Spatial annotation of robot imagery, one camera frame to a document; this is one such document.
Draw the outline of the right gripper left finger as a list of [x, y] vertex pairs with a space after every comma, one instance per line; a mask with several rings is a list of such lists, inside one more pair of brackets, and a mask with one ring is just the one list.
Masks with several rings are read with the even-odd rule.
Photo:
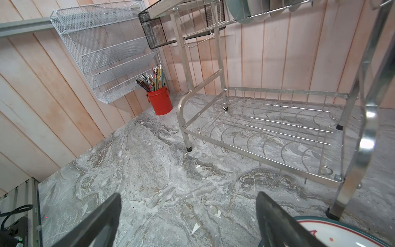
[[119, 227], [121, 209], [121, 195], [116, 192], [54, 246], [112, 247]]

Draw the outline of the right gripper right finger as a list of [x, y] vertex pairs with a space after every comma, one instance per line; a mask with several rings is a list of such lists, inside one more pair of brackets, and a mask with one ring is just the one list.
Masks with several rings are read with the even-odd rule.
[[261, 236], [260, 247], [324, 246], [263, 191], [256, 197], [256, 215]]

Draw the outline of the orange sunburst plate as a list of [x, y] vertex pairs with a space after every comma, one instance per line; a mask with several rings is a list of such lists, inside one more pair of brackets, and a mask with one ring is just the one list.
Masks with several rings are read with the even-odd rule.
[[385, 242], [347, 224], [322, 217], [293, 217], [324, 247], [387, 247]]

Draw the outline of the steel dish rack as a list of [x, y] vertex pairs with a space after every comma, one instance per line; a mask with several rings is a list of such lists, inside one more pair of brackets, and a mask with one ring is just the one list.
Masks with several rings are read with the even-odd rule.
[[184, 148], [209, 142], [337, 189], [338, 220], [361, 188], [395, 76], [394, 1], [247, 1], [221, 41], [176, 47]]

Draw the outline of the pale green glass plate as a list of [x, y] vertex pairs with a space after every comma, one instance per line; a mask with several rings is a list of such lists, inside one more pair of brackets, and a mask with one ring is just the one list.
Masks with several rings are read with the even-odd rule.
[[253, 22], [247, 0], [227, 0], [227, 7], [236, 22], [241, 24]]

